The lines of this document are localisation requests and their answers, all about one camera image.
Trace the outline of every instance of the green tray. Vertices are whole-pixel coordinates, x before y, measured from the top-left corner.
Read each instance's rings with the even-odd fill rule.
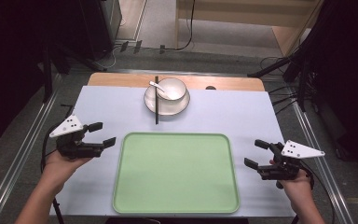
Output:
[[[129,133],[113,206],[121,214],[233,213],[240,204],[228,138]]]

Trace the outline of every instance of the spoon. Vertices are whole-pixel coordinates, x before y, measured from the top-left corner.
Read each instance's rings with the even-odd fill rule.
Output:
[[[167,99],[169,99],[169,100],[172,99],[172,98],[167,94],[167,92],[165,92],[164,88],[163,88],[162,86],[160,86],[159,84],[157,84],[156,82],[150,81],[149,84],[150,84],[151,86],[157,87],[157,88],[159,88],[160,90],[162,90],[161,96],[162,96],[163,98],[167,98]]]

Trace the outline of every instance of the black chopstick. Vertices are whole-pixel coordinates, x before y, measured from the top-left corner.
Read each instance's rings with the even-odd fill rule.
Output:
[[[158,84],[158,77],[155,77],[155,82]],[[156,125],[158,125],[158,96],[157,96],[157,87],[155,87],[155,102],[156,102]]]

